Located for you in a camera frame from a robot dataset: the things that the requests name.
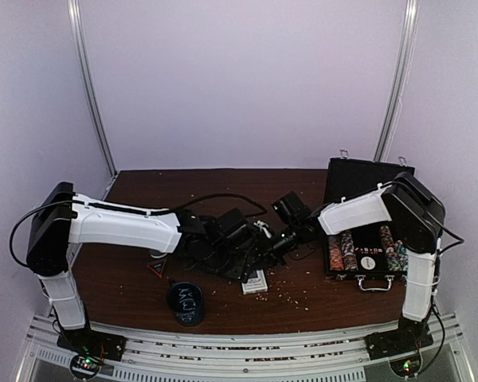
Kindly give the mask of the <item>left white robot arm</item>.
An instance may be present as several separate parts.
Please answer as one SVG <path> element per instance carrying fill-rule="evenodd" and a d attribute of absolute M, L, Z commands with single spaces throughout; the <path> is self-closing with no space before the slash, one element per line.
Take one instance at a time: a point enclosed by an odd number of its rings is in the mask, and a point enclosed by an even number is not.
<path fill-rule="evenodd" d="M 61 332 L 81 353 L 98 347 L 66 252 L 70 244 L 111 244 L 176 254 L 211 274 L 246 281 L 268 259 L 270 229 L 239 209 L 198 216 L 188 205 L 145 209 L 99 201 L 59 183 L 32 213 L 26 266 L 39 278 Z"/>

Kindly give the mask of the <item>white card deck box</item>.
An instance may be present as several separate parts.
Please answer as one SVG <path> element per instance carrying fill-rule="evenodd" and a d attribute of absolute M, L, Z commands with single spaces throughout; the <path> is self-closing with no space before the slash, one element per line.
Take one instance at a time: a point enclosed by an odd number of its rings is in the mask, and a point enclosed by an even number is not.
<path fill-rule="evenodd" d="M 243 294 L 263 293 L 268 290 L 265 274 L 262 270 L 252 271 L 246 283 L 241 284 Z"/>

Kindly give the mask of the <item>orange black chip stack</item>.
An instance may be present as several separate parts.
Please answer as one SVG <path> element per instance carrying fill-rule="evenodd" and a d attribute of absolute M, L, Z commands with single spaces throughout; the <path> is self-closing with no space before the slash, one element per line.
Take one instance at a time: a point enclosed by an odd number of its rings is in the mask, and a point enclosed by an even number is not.
<path fill-rule="evenodd" d="M 395 253 L 394 240 L 390 231 L 390 228 L 387 225 L 381 225 L 379 227 L 379 234 L 381 238 L 383 251 L 388 255 Z"/>
<path fill-rule="evenodd" d="M 328 237 L 328 251 L 330 259 L 330 269 L 333 271 L 340 271 L 343 269 L 342 252 L 339 246 L 339 239 L 337 236 Z"/>

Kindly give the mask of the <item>white dealer button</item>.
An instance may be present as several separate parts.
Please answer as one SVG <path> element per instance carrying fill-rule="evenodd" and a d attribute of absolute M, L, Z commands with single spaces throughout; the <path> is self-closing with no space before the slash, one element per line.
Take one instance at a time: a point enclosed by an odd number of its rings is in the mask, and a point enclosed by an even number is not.
<path fill-rule="evenodd" d="M 376 268 L 377 263 L 376 263 L 374 258 L 372 258 L 370 256 L 363 256 L 360 259 L 360 265 L 364 270 L 372 271 Z"/>

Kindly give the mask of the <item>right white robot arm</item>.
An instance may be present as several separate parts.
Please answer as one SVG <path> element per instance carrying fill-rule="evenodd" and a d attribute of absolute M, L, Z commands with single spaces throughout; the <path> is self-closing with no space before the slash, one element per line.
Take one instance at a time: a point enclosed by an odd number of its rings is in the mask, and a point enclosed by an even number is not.
<path fill-rule="evenodd" d="M 266 253 L 276 260 L 320 235 L 338 235 L 370 224 L 392 224 L 406 247 L 408 269 L 402 315 L 390 340 L 396 349 L 406 352 L 423 338 L 439 279 L 445 207 L 415 176 L 401 172 L 369 192 L 342 197 L 315 210 L 292 193 L 276 201 L 273 209 L 287 225 L 268 238 Z"/>

